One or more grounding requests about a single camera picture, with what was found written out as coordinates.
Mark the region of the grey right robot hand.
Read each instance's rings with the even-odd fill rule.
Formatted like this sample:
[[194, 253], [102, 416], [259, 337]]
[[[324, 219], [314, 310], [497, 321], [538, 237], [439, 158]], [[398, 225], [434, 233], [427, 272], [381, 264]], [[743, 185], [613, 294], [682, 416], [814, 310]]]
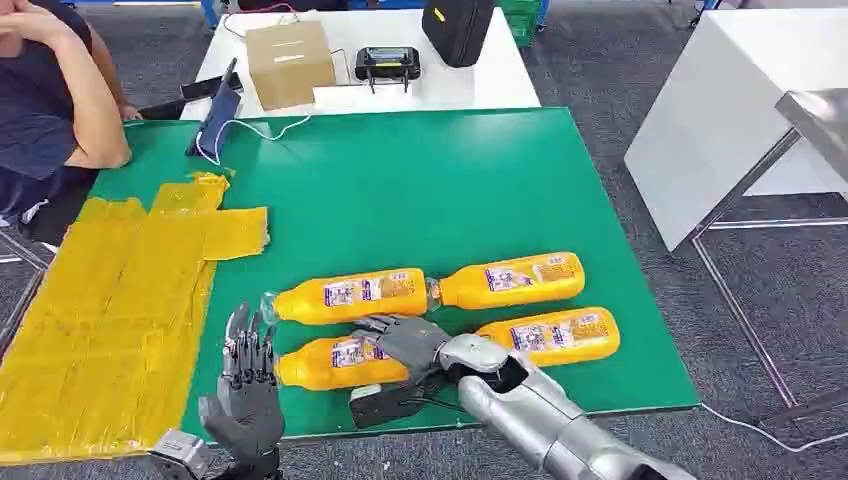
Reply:
[[354, 337], [379, 347], [406, 368], [407, 378], [394, 382], [393, 388], [418, 385], [433, 375], [446, 376], [438, 354], [451, 336], [435, 323], [417, 316], [377, 314], [358, 318], [354, 324]]

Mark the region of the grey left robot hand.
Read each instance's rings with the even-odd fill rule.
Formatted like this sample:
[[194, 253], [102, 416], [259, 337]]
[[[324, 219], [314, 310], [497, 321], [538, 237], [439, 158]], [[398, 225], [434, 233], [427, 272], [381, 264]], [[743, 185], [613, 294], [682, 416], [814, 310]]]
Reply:
[[274, 328], [241, 303], [229, 316], [215, 395], [198, 399], [200, 423], [233, 458], [220, 479], [279, 479], [285, 420], [274, 372]]

